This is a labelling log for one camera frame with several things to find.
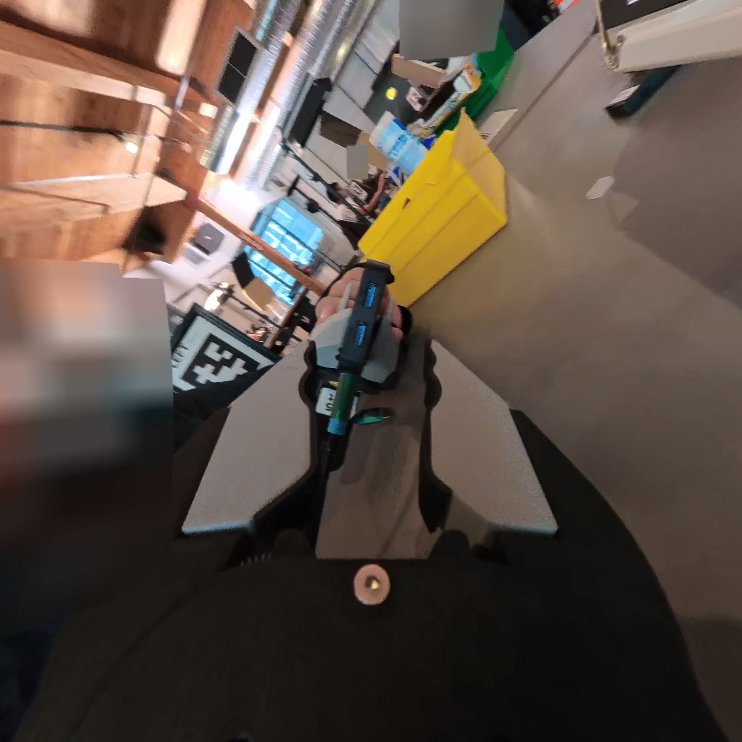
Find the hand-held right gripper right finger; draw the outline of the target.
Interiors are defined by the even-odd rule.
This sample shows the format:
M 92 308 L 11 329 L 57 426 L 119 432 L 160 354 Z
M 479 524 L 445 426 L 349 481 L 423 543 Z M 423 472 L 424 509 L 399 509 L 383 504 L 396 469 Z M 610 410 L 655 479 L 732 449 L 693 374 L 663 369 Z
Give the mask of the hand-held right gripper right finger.
M 436 340 L 423 379 L 419 509 L 428 531 L 556 534 L 508 404 Z

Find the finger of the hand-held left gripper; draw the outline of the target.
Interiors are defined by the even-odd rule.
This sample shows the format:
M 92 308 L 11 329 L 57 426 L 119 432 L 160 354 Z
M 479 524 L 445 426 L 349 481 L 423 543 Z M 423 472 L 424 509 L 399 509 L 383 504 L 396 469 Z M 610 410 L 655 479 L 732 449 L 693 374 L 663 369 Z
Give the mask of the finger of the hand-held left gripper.
M 310 339 L 315 346 L 317 365 L 325 369 L 338 369 L 338 355 L 343 346 L 352 308 L 337 311 L 313 329 Z
M 396 338 L 393 325 L 397 304 L 389 302 L 386 312 L 376 323 L 376 334 L 361 372 L 361 379 L 366 382 L 383 385 L 397 367 L 400 341 Z

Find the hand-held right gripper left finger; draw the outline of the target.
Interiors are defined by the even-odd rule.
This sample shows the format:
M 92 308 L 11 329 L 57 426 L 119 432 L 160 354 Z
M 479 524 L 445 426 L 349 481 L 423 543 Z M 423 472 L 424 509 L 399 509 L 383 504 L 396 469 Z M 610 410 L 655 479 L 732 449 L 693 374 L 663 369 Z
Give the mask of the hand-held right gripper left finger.
M 182 534 L 252 526 L 310 474 L 318 445 L 306 383 L 314 358 L 314 344 L 305 340 L 231 404 Z

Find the black usb hub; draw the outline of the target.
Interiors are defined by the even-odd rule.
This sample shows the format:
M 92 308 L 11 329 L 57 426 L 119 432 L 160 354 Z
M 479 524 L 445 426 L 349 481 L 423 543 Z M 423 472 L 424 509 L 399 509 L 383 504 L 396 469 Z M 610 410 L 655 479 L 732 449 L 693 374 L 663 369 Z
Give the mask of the black usb hub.
M 379 311 L 386 288 L 394 280 L 388 264 L 375 260 L 364 264 L 360 287 L 337 354 L 342 373 L 360 377 L 368 364 L 381 331 Z

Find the yellow plastic bin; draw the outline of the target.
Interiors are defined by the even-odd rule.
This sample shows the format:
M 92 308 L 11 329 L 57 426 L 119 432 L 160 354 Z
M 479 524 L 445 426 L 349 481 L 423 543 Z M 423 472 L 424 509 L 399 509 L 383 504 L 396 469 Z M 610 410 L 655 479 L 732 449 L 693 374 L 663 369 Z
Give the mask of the yellow plastic bin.
M 508 222 L 505 169 L 466 113 L 444 132 L 359 242 L 412 307 Z

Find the person's left hand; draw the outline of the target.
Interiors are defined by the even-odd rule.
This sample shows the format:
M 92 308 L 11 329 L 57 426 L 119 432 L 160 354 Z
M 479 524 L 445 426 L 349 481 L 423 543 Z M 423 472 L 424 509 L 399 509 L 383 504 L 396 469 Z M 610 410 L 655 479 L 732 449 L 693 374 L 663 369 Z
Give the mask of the person's left hand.
M 361 286 L 364 267 L 358 265 L 341 273 L 337 279 L 327 288 L 320 297 L 315 307 L 315 324 L 311 333 L 318 331 L 323 323 L 326 323 L 340 309 L 344 297 L 347 298 L 345 308 L 352 309 L 355 306 L 357 294 Z M 411 311 L 404 306 L 399 306 L 390 296 L 387 286 L 384 286 L 383 299 L 378 311 L 378 317 L 388 314 L 389 306 L 393 306 L 390 314 L 390 322 L 393 334 L 397 341 L 406 338 L 413 328 L 413 316 Z

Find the black white marker tag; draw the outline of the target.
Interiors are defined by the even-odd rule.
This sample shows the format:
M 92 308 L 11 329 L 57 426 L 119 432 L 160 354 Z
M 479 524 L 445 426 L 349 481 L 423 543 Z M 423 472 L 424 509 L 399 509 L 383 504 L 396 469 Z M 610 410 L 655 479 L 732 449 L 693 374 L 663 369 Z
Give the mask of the black white marker tag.
M 274 366 L 279 355 L 194 304 L 171 336 L 175 393 L 221 385 Z

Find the blue white labelled bottle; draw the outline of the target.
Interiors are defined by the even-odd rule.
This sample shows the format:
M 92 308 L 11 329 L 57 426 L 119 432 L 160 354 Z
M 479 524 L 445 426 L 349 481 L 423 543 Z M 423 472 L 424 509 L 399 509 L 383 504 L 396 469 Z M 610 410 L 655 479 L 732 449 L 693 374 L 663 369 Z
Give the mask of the blue white labelled bottle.
M 413 174 L 429 152 L 391 111 L 383 113 L 369 135 L 369 143 L 405 177 Z

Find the green plastic crate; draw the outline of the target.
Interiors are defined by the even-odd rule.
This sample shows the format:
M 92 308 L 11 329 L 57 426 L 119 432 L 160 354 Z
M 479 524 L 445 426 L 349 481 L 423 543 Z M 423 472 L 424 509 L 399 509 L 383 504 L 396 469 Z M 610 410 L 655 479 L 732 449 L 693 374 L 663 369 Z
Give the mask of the green plastic crate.
M 463 110 L 476 122 L 496 96 L 514 60 L 514 49 L 502 26 L 498 29 L 496 47 L 492 51 L 475 53 L 472 63 L 480 78 L 479 87 L 466 98 Z

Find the black monitor with tan frame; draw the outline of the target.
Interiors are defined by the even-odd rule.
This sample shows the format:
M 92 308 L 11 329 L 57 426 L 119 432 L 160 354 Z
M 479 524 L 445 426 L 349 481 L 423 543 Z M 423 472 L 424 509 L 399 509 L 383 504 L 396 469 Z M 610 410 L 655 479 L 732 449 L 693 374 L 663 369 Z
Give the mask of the black monitor with tan frame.
M 604 60 L 621 72 L 741 55 L 740 1 L 597 1 Z

